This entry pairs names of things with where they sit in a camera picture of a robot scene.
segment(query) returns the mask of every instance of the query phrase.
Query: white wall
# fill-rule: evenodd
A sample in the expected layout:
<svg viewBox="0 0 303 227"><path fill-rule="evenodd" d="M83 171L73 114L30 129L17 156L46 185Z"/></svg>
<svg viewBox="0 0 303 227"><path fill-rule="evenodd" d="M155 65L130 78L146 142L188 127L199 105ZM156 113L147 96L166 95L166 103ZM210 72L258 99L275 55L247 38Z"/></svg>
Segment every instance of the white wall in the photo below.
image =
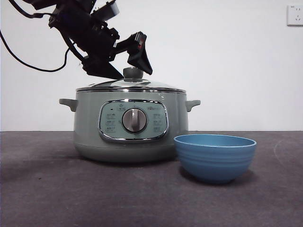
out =
<svg viewBox="0 0 303 227"><path fill-rule="evenodd" d="M147 79L201 99L188 115L190 130L303 130L303 27L286 26L286 6L294 3L303 0L117 0L120 14L109 26L121 40L147 34L154 69ZM1 31L13 52L53 69L67 47L47 23L48 17L27 19L1 1ZM119 71L128 67L127 56L116 57ZM107 80L81 68L70 53L62 71L35 71L1 43L1 130L72 130L73 113L58 99Z"/></svg>

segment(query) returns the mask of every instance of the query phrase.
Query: pot handle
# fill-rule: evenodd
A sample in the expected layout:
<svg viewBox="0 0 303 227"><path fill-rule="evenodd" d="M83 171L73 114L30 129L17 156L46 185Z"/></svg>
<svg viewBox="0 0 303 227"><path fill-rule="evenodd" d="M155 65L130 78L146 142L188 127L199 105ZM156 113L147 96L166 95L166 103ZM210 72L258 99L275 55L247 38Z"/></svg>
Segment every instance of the pot handle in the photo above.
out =
<svg viewBox="0 0 303 227"><path fill-rule="evenodd" d="M186 106L187 112L190 112L191 108L193 108L196 105L200 105L200 104L201 104L201 100L186 101L185 106Z"/></svg>
<svg viewBox="0 0 303 227"><path fill-rule="evenodd" d="M60 98L59 103L70 107L71 111L76 112L78 101L75 99Z"/></svg>

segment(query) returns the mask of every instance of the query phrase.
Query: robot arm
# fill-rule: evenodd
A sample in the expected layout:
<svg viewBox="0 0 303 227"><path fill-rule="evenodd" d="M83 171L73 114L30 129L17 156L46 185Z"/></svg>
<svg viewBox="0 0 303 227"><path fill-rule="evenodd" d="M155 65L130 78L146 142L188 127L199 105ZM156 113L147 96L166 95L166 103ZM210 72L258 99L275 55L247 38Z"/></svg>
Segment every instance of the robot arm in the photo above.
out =
<svg viewBox="0 0 303 227"><path fill-rule="evenodd" d="M107 27L106 21L119 13L116 0L107 2L105 6L93 10L92 13L96 0L23 1L33 5L35 9L56 5L54 12L50 14L49 27L59 30L70 50L81 60L87 74L111 79L123 78L110 62L115 59L116 54L124 51L129 54L127 61L129 64L152 74L145 50L147 36L137 32L128 39L116 43L120 38L118 32ZM88 55L83 57L71 40Z"/></svg>

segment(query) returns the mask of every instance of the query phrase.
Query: glass lid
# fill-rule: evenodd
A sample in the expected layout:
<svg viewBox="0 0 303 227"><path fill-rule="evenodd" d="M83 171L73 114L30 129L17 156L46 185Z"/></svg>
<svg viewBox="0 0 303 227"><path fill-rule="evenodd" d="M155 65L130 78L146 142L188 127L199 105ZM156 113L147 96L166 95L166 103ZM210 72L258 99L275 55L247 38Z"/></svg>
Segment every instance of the glass lid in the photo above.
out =
<svg viewBox="0 0 303 227"><path fill-rule="evenodd" d="M186 93L185 90L172 87L167 84L142 79L143 72L138 68L126 68L123 70L124 79L107 81L100 84L92 84L78 88L77 91L92 90L125 90L125 91L171 91Z"/></svg>

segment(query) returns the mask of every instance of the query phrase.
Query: control panel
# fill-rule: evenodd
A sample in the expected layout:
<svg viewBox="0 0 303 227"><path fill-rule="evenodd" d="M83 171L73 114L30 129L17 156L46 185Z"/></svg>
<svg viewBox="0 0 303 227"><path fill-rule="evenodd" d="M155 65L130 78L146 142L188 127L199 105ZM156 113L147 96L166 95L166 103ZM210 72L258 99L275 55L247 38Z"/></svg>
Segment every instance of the control panel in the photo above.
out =
<svg viewBox="0 0 303 227"><path fill-rule="evenodd" d="M99 132L106 139L146 140L164 135L168 129L165 106L158 101L115 100L100 111Z"/></svg>

